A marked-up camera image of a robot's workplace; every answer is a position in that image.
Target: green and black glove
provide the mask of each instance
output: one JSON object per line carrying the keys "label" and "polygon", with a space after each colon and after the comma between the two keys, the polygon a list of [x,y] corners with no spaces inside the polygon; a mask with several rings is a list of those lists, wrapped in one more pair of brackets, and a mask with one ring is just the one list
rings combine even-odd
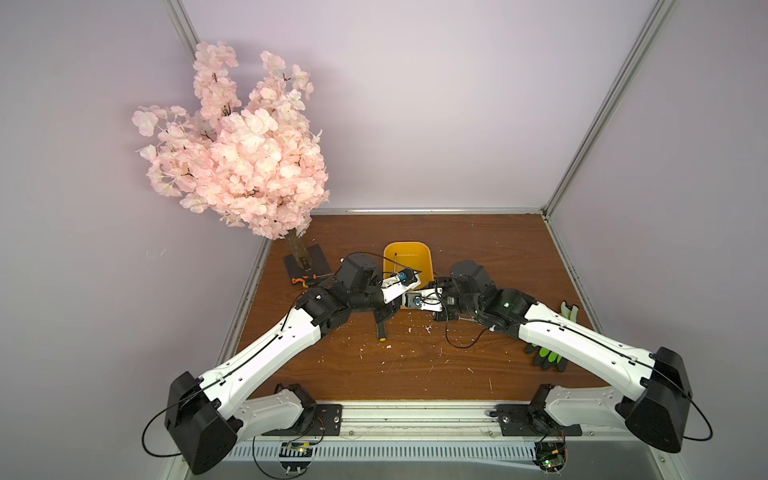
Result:
{"label": "green and black glove", "polygon": [[[565,319],[575,322],[577,313],[577,306],[573,305],[571,308],[568,308],[566,302],[560,304],[560,315]],[[533,343],[529,343],[528,346],[525,347],[525,352],[528,355],[534,353],[533,364],[540,366],[544,370],[549,370],[553,365],[557,365],[558,371],[564,372],[565,367],[568,366],[568,359],[564,359],[562,355],[558,355],[550,349],[542,348]]]}

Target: yellow plastic container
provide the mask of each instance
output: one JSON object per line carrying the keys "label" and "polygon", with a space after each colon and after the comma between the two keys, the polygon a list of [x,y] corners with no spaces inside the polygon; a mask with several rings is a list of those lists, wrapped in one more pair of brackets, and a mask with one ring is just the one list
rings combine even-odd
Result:
{"label": "yellow plastic container", "polygon": [[[422,281],[415,290],[424,288],[427,283],[435,279],[432,273],[432,254],[429,252],[429,247],[421,242],[395,242],[390,243],[384,249],[384,257],[390,258],[397,263],[401,263],[405,266],[409,266],[414,270],[421,270],[419,279]],[[385,272],[399,272],[403,267],[395,265],[391,261],[384,259],[384,271]],[[389,278],[392,274],[385,274],[385,278]]]}

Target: wooden table surface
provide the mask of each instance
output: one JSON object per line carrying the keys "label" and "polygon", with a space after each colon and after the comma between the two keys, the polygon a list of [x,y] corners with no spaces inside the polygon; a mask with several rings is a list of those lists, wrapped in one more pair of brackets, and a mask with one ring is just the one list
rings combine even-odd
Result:
{"label": "wooden table surface", "polygon": [[[497,287],[511,287],[559,311],[560,302],[579,305],[568,273],[538,215],[363,215],[317,216],[304,237],[319,243],[332,271],[355,251],[383,253],[391,242],[416,240],[432,251],[441,275],[464,259],[483,265]],[[300,292],[283,266],[289,254],[284,240],[273,243],[238,351],[263,335],[285,315]],[[589,326],[582,310],[579,323]],[[349,322],[291,359],[254,396],[273,393],[275,385],[300,383],[315,399],[380,400],[525,400],[542,383],[565,387],[604,386],[598,377],[571,363],[566,372],[543,371],[525,355],[525,344],[486,332],[470,349],[445,341],[445,323],[428,313],[401,310],[386,324],[380,342],[372,313],[354,313]],[[456,345],[470,343],[482,330],[467,321],[451,321]]]}

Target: pink flower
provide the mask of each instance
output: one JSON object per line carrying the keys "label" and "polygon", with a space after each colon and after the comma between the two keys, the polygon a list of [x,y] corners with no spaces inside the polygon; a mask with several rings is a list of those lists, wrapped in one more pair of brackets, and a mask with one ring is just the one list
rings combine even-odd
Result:
{"label": "pink flower", "polygon": [[138,151],[152,163],[147,176],[159,194],[187,192],[182,207],[195,213],[210,207],[228,227],[247,223],[254,234],[274,240],[293,228],[303,234],[310,211],[328,200],[328,175],[320,135],[310,132],[301,113],[302,95],[313,91],[309,74],[294,65],[289,90],[283,59],[265,51],[262,60],[267,76],[250,93],[250,103],[235,111],[241,103],[228,71],[237,66],[235,51],[223,42],[200,43],[194,62],[200,110],[190,115],[179,106],[139,107],[133,122],[151,137],[159,118],[167,120],[159,143]]}
{"label": "pink flower", "polygon": [[179,200],[179,203],[182,207],[188,208],[196,214],[201,214],[208,208],[205,201],[200,198],[199,195],[195,194],[188,194],[186,197]]}
{"label": "pink flower", "polygon": [[151,137],[154,135],[154,126],[157,125],[157,115],[150,111],[136,110],[134,117],[131,119],[134,125],[139,127],[139,134],[145,137]]}
{"label": "pink flower", "polygon": [[293,79],[293,87],[297,90],[305,90],[306,84],[310,79],[310,74],[305,71],[301,71],[299,65],[294,65],[291,69],[291,78]]}
{"label": "pink flower", "polygon": [[280,168],[280,175],[283,175],[285,178],[295,177],[299,174],[301,174],[301,167],[298,165],[286,165]]}
{"label": "pink flower", "polygon": [[154,147],[154,145],[147,145],[146,147],[139,150],[139,155],[145,160],[152,161],[157,156],[157,149]]}
{"label": "pink flower", "polygon": [[275,75],[286,67],[286,62],[282,58],[266,50],[261,53],[261,60],[264,62],[264,70],[270,75]]}

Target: black cable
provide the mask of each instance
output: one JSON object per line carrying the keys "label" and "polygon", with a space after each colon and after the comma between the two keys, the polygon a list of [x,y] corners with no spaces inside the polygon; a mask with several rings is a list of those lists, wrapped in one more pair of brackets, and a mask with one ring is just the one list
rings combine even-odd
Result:
{"label": "black cable", "polygon": [[[438,301],[438,303],[442,305],[442,308],[443,308],[443,309],[444,309],[444,311],[445,311],[445,341],[446,341],[446,342],[448,342],[448,344],[449,344],[450,346],[452,346],[453,348],[455,348],[455,349],[468,349],[468,348],[470,348],[470,347],[473,347],[473,346],[475,346],[475,344],[478,342],[478,340],[480,340],[480,337],[482,336],[482,334],[483,334],[483,333],[485,333],[485,332],[488,332],[488,331],[490,330],[489,328],[487,328],[487,327],[486,327],[486,328],[485,328],[485,329],[484,329],[482,332],[480,332],[480,333],[479,333],[479,334],[478,334],[478,335],[475,337],[475,339],[474,339],[474,340],[472,340],[472,343],[470,343],[469,345],[466,345],[466,346],[460,346],[460,345],[456,345],[456,344],[454,344],[454,343],[451,341],[451,339],[450,339],[450,338],[448,338],[448,306],[447,306],[447,305],[445,305],[445,302],[443,302],[443,301],[442,301],[442,295],[441,295],[441,294],[439,294],[439,293],[437,292],[437,289],[435,289],[435,291],[434,291],[434,292],[428,293],[426,296],[424,296],[424,297],[422,298],[422,302],[424,302],[424,300],[427,300],[427,299],[428,299],[430,296],[432,296],[432,295],[434,295],[434,296],[435,296],[435,300],[437,300],[437,301]],[[424,303],[426,303],[427,305],[437,305],[437,303],[432,303],[432,302],[424,302]]]}
{"label": "black cable", "polygon": [[674,381],[673,381],[671,378],[669,378],[668,376],[666,376],[666,375],[665,375],[663,372],[660,372],[660,371],[659,371],[659,370],[658,370],[656,367],[653,367],[653,366],[650,366],[650,365],[648,365],[648,364],[646,364],[646,363],[643,363],[643,362],[641,362],[640,360],[637,360],[637,359],[633,359],[633,358],[632,358],[632,357],[630,357],[629,355],[627,355],[627,354],[625,354],[625,353],[622,353],[622,352],[619,352],[619,351],[618,351],[618,350],[616,350],[616,349],[612,349],[610,346],[608,346],[608,345],[605,345],[605,344],[604,344],[604,343],[602,343],[601,341],[599,341],[599,340],[596,340],[596,339],[593,339],[593,338],[592,338],[592,337],[590,337],[589,335],[586,335],[586,334],[584,334],[584,333],[582,333],[582,332],[579,332],[578,330],[572,329],[572,328],[570,328],[570,327],[568,327],[568,326],[566,326],[566,325],[561,325],[560,323],[552,322],[552,321],[550,321],[550,320],[528,320],[527,322],[520,322],[520,323],[519,323],[519,325],[525,325],[526,323],[550,323],[550,324],[552,324],[552,325],[554,325],[554,326],[556,326],[556,327],[558,327],[558,328],[566,329],[566,330],[568,330],[568,331],[570,331],[570,332],[573,332],[573,333],[577,333],[578,335],[581,335],[581,336],[583,336],[585,339],[589,339],[589,340],[591,340],[592,342],[594,342],[594,343],[597,343],[599,346],[601,346],[601,347],[603,347],[603,348],[605,348],[605,349],[607,349],[607,350],[609,350],[609,351],[611,351],[611,352],[615,353],[616,355],[619,355],[619,356],[620,356],[620,357],[622,357],[622,358],[625,358],[625,359],[629,360],[630,362],[634,362],[634,363],[636,363],[636,364],[638,364],[638,365],[642,365],[642,366],[644,366],[645,368],[647,368],[647,369],[650,369],[652,372],[656,372],[656,373],[658,373],[660,376],[664,377],[664,378],[665,378],[665,379],[666,379],[666,380],[667,380],[667,381],[668,381],[670,384],[672,384],[672,385],[673,385],[673,386],[674,386],[676,389],[680,390],[680,392],[683,394],[683,398],[684,398],[684,399],[686,399],[688,402],[690,402],[690,404],[691,404],[692,406],[694,406],[694,408],[696,409],[696,411],[697,411],[697,412],[699,412],[699,415],[701,415],[701,418],[702,418],[702,420],[704,420],[704,423],[706,423],[706,424],[707,424],[707,428],[708,428],[708,429],[709,429],[709,431],[710,431],[709,435],[707,435],[707,436],[706,436],[706,437],[704,437],[703,439],[697,439],[697,438],[694,438],[694,437],[686,437],[685,435],[683,435],[683,438],[684,438],[684,439],[686,439],[686,440],[693,440],[693,441],[695,441],[695,442],[706,442],[707,440],[711,440],[711,439],[712,439],[712,437],[714,436],[714,430],[712,429],[712,424],[710,423],[710,421],[709,421],[709,419],[707,418],[707,416],[706,416],[706,415],[704,415],[704,413],[701,411],[701,409],[699,408],[699,406],[698,406],[698,405],[696,405],[696,403],[694,402],[694,399],[692,399],[692,398],[690,397],[690,395],[688,395],[688,392],[686,392],[686,391],[683,389],[683,387],[681,387],[681,386],[679,386],[678,384],[676,384],[676,383],[675,383],[675,382],[674,382]]}
{"label": "black cable", "polygon": [[172,409],[176,405],[182,403],[184,400],[191,399],[195,395],[198,395],[199,393],[204,392],[205,390],[209,389],[210,387],[212,387],[214,385],[216,385],[216,382],[211,383],[209,386],[205,387],[204,389],[201,389],[199,392],[194,392],[194,393],[191,393],[188,396],[185,396],[184,398],[180,399],[178,402],[174,403],[173,405],[169,405],[168,407],[166,407],[166,408],[162,409],[161,411],[159,411],[154,417],[152,417],[152,419],[149,422],[147,422],[147,426],[144,427],[144,431],[141,433],[141,446],[144,448],[144,451],[147,453],[147,455],[153,456],[155,458],[170,458],[170,457],[178,457],[179,455],[181,455],[180,453],[171,453],[169,455],[160,455],[158,453],[150,452],[149,449],[147,448],[147,441],[146,441],[147,430],[149,429],[149,425],[152,425],[152,422],[154,422],[154,420],[157,417],[159,417],[160,415],[163,415],[165,412],[167,412],[168,410]]}
{"label": "black cable", "polygon": [[[407,265],[403,265],[402,263],[397,263],[396,261],[392,260],[391,258],[387,258],[387,257],[384,257],[384,256],[383,256],[381,253],[373,253],[373,252],[352,252],[352,253],[348,254],[347,256],[349,256],[349,255],[354,255],[355,253],[365,253],[365,254],[367,254],[367,255],[375,255],[375,256],[377,256],[377,257],[383,258],[384,260],[388,260],[388,261],[390,261],[390,262],[394,263],[395,265],[401,266],[401,267],[403,267],[403,268],[411,268],[410,266],[407,266]],[[421,273],[422,271],[423,271],[423,270],[413,270],[413,273]]]}
{"label": "black cable", "polygon": [[[322,441],[325,439],[325,437],[326,437],[326,424],[325,424],[325,422],[324,422],[324,421],[323,421],[323,419],[321,419],[320,417],[317,417],[317,420],[319,420],[319,421],[320,421],[320,425],[322,425],[322,426],[323,426],[323,429],[321,430],[320,440],[318,440],[317,442],[314,442],[314,443],[310,443],[310,445],[318,445],[318,444],[320,444],[320,443],[321,443],[321,442],[322,442]],[[305,432],[304,432],[302,435],[300,435],[300,436],[296,437],[295,439],[291,440],[290,442],[286,442],[286,446],[288,446],[288,445],[290,445],[291,443],[294,443],[296,440],[298,440],[298,439],[300,439],[300,438],[304,437],[304,436],[306,435],[306,433],[307,433],[309,430],[311,430],[311,429],[312,429],[313,425],[315,425],[315,421],[314,421],[314,420],[312,421],[312,423],[310,423],[310,426],[309,426],[309,428],[307,428],[307,429],[306,429],[306,431],[305,431]],[[281,478],[281,477],[273,477],[272,475],[270,475],[270,474],[266,473],[266,472],[265,472],[265,471],[264,471],[264,470],[261,468],[261,465],[259,465],[259,462],[256,460],[256,437],[253,437],[253,440],[252,440],[252,441],[251,441],[251,443],[250,443],[250,451],[251,451],[251,455],[253,456],[253,463],[255,463],[255,464],[256,464],[256,467],[259,469],[259,471],[260,471],[260,472],[262,472],[264,475],[266,475],[266,476],[267,476],[267,477],[269,477],[269,478],[274,478],[275,480],[285,480],[285,478],[296,478],[296,477],[300,477],[301,475],[304,475],[304,474],[306,473],[306,470],[307,470],[307,468],[304,468],[304,471],[303,471],[303,472],[301,472],[301,473],[299,473],[298,475],[293,475],[293,476],[285,476],[285,477],[282,477],[282,478]]]}
{"label": "black cable", "polygon": [[[290,305],[290,308],[288,309],[288,313],[290,313],[290,311],[291,311],[291,309],[293,308],[293,306],[294,306],[294,305],[296,305],[296,301],[297,301],[297,300],[298,300],[298,299],[299,299],[299,298],[300,298],[300,297],[301,297],[301,296],[302,296],[304,293],[305,293],[305,292],[302,292],[302,293],[300,293],[300,294],[299,294],[299,295],[298,295],[298,296],[297,296],[295,299],[293,299],[293,302],[291,303],[291,305]],[[281,326],[280,326],[280,332],[282,332],[282,331],[283,331],[283,327],[285,326],[285,324],[286,324],[286,322],[283,322],[283,325],[281,325]],[[210,387],[212,387],[212,386],[216,385],[217,383],[221,383],[221,382],[223,382],[225,378],[227,378],[228,376],[230,376],[230,375],[234,374],[234,373],[235,373],[237,370],[241,369],[241,368],[242,368],[242,367],[243,367],[243,366],[244,366],[246,363],[250,362],[250,361],[251,361],[253,358],[255,358],[255,357],[256,357],[256,355],[258,355],[259,353],[262,353],[262,351],[264,351],[264,349],[265,349],[265,348],[267,348],[267,347],[268,347],[268,346],[269,346],[269,345],[270,345],[270,344],[271,344],[271,343],[272,343],[272,342],[273,342],[273,341],[274,341],[274,340],[275,340],[275,339],[276,339],[278,336],[279,336],[279,334],[276,334],[274,337],[272,337],[272,338],[270,339],[270,341],[266,343],[266,345],[265,345],[265,346],[263,346],[263,347],[261,347],[261,348],[259,349],[259,351],[258,351],[258,352],[254,353],[252,356],[248,357],[248,359],[247,359],[245,362],[242,362],[240,365],[238,365],[237,367],[235,367],[234,369],[232,369],[232,370],[231,370],[230,372],[228,372],[228,373],[227,373],[225,376],[221,377],[221,379],[218,379],[218,380],[216,380],[215,382],[213,382],[213,383],[211,383],[211,384],[209,384],[209,385],[207,385],[207,386],[203,387],[202,389],[200,389],[200,391],[199,391],[199,392],[192,392],[191,394],[189,394],[188,396],[185,396],[185,397],[183,397],[182,399],[180,399],[178,402],[174,403],[173,405],[169,405],[169,406],[167,406],[166,408],[164,408],[164,409],[162,409],[161,411],[159,411],[157,414],[155,414],[155,416],[153,416],[153,417],[150,419],[150,421],[149,421],[149,422],[147,422],[146,426],[144,427],[144,431],[142,431],[142,432],[141,432],[141,446],[144,448],[144,452],[146,452],[146,453],[147,453],[147,455],[153,456],[153,457],[155,457],[155,458],[170,458],[170,457],[178,457],[179,455],[181,455],[181,453],[171,453],[171,454],[169,454],[169,455],[161,455],[161,454],[158,454],[158,453],[154,453],[154,452],[150,452],[150,451],[149,451],[149,449],[147,448],[147,441],[146,441],[146,438],[147,438],[147,430],[149,429],[149,426],[150,426],[150,425],[152,425],[152,422],[154,422],[154,421],[155,421],[155,419],[157,419],[157,417],[159,417],[160,415],[163,415],[165,412],[167,412],[168,410],[172,409],[172,408],[173,408],[173,407],[175,407],[176,405],[178,405],[178,404],[180,404],[180,403],[182,403],[182,402],[185,402],[185,403],[184,403],[184,405],[186,405],[186,402],[189,402],[189,401],[191,401],[191,400],[192,400],[192,398],[194,398],[195,396],[198,396],[198,395],[200,395],[202,392],[205,392],[206,390],[208,390]]]}
{"label": "black cable", "polygon": [[284,477],[275,477],[275,476],[272,476],[272,475],[266,473],[264,471],[264,469],[261,468],[261,465],[259,465],[259,462],[256,461],[256,437],[253,437],[253,440],[250,443],[250,454],[253,456],[253,463],[256,464],[256,468],[258,468],[259,471],[262,472],[265,476],[267,476],[269,478],[274,478],[274,480],[286,480],[286,478],[297,478],[297,477],[300,477],[301,475],[304,475],[306,473],[306,468],[304,469],[303,472],[299,473],[298,475],[293,475],[293,476],[286,475]]}
{"label": "black cable", "polygon": [[455,345],[455,344],[454,344],[454,343],[453,343],[453,342],[452,342],[452,341],[451,341],[451,340],[448,338],[448,320],[446,320],[446,321],[445,321],[445,340],[447,340],[447,341],[448,341],[448,343],[449,343],[449,344],[450,344],[450,345],[451,345],[453,348],[455,348],[455,349],[468,349],[468,348],[469,348],[469,347],[471,347],[471,346],[475,346],[475,344],[478,342],[478,340],[480,340],[480,337],[482,336],[482,334],[483,334],[483,333],[485,333],[485,332],[488,332],[488,330],[489,330],[488,328],[485,328],[485,329],[484,329],[482,332],[480,332],[480,333],[479,333],[479,334],[478,334],[478,335],[475,337],[475,339],[474,339],[474,340],[472,340],[472,343],[470,343],[469,345],[466,345],[466,346]]}

